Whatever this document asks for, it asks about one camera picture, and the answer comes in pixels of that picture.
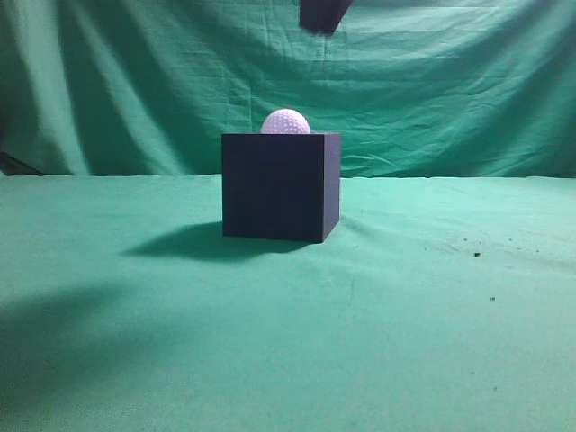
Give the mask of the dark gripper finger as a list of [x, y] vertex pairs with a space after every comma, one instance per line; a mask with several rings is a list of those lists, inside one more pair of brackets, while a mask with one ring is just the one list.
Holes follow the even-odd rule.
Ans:
[[300, 0], [299, 25], [313, 34], [333, 35], [352, 0]]

